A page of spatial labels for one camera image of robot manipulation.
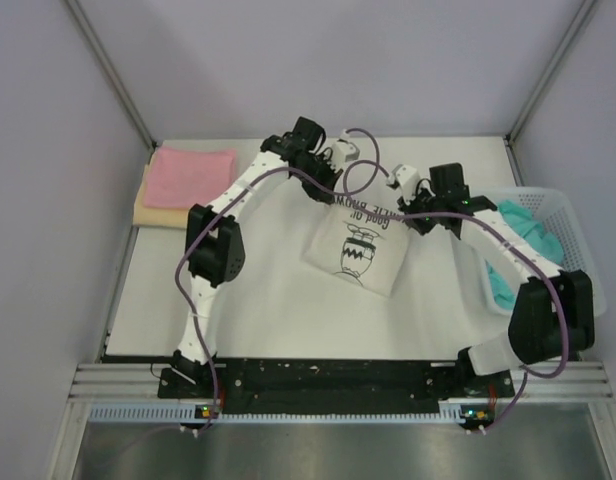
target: metal floor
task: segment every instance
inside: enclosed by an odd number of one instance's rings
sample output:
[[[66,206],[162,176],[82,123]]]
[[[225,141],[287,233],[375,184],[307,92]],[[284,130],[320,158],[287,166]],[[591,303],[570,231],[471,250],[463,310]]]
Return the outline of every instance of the metal floor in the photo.
[[[455,425],[215,426],[195,440],[89,424],[73,480],[610,479],[585,406],[520,405],[486,437]]]

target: metal frame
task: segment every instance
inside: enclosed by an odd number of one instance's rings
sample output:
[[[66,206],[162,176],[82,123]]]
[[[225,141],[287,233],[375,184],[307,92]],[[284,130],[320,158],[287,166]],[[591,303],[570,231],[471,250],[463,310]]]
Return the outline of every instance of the metal frame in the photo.
[[[574,48],[577,40],[586,28],[586,25],[592,20],[599,3],[600,0],[583,0],[581,2],[579,9],[559,42],[555,53],[553,53],[548,65],[546,65],[541,77],[539,77],[539,81],[524,103],[517,120],[510,130],[510,134],[507,136],[512,144],[517,141],[530,117],[539,106],[539,103],[552,85],[554,79],[557,77],[568,54]]]
[[[99,40],[97,33],[90,23],[90,20],[88,20],[88,16],[86,15],[83,7],[78,0],[61,0],[61,2],[66,7],[66,10],[72,20],[75,22],[77,30],[81,33],[84,41],[86,42],[86,46],[93,54],[97,65],[104,75],[104,78],[108,81],[115,97],[117,97],[119,106],[124,111],[135,130],[137,130],[139,137],[141,137],[141,140],[144,142],[146,147],[153,148],[156,144],[155,140],[150,134],[143,118],[141,118],[139,110],[137,110],[137,107],[128,93],[128,90],[121,81],[121,77],[117,73],[115,66],[106,53],[101,40]]]
[[[543,372],[554,370],[556,361],[543,362],[535,365],[535,369]],[[156,364],[152,367],[157,370],[168,367],[166,364]],[[512,381],[519,388],[523,372],[512,372]],[[211,399],[195,400],[163,400],[157,397],[159,379],[153,374],[148,364],[81,364],[77,367],[72,388],[68,396],[68,404],[64,414],[57,447],[53,455],[49,479],[72,478],[77,464],[79,447],[85,433],[87,419],[91,412],[97,412],[97,421],[133,421],[130,418],[106,418],[101,409],[108,405],[119,412],[123,407],[126,410],[153,409],[157,412],[182,411],[188,412],[190,406],[210,405]],[[499,399],[506,403],[510,399]],[[451,398],[440,402],[441,416],[412,416],[401,418],[384,418],[382,422],[394,423],[457,423],[453,417],[453,407],[483,403]],[[545,381],[531,378],[528,381],[520,404],[587,404],[591,410],[601,448],[608,463],[608,468],[616,479],[616,404],[608,383],[608,377],[601,362],[569,362],[566,371],[557,379]],[[266,423],[266,418],[234,418],[227,419],[226,423]],[[333,418],[333,423],[353,421],[354,423],[367,423],[366,419],[354,420]],[[302,419],[281,419],[283,423],[305,423]],[[175,416],[172,423],[179,423]]]

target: beige towel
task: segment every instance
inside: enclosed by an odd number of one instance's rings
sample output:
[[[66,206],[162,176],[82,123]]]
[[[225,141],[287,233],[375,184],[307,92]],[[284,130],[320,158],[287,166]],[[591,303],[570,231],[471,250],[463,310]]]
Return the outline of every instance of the beige towel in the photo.
[[[135,210],[132,217],[132,224],[140,227],[169,227],[186,229],[188,222],[188,210],[149,208],[143,204],[144,191],[146,190],[146,173],[150,165],[144,168],[141,186],[135,198]]]

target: teal cloth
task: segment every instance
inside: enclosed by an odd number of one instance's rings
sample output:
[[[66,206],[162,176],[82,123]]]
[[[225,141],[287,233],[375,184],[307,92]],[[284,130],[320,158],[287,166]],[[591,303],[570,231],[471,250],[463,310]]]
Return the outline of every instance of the teal cloth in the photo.
[[[532,212],[510,200],[505,200],[498,205],[499,213],[510,227],[544,258],[557,265],[564,261],[564,249],[559,239],[552,233],[546,232],[544,226],[532,218]],[[513,293],[506,281],[494,268],[488,264],[488,277],[490,287],[497,305],[505,310],[512,310],[517,300],[517,294]]]

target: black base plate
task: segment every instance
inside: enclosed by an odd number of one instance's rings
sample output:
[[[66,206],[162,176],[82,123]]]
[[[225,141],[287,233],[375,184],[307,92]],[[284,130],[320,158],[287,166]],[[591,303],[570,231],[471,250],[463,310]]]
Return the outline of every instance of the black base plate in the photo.
[[[436,413],[449,397],[483,398],[492,385],[512,397],[509,372],[477,377],[465,388],[452,362],[217,358],[222,411],[230,414]],[[192,384],[162,372],[160,398],[211,398],[212,382]]]

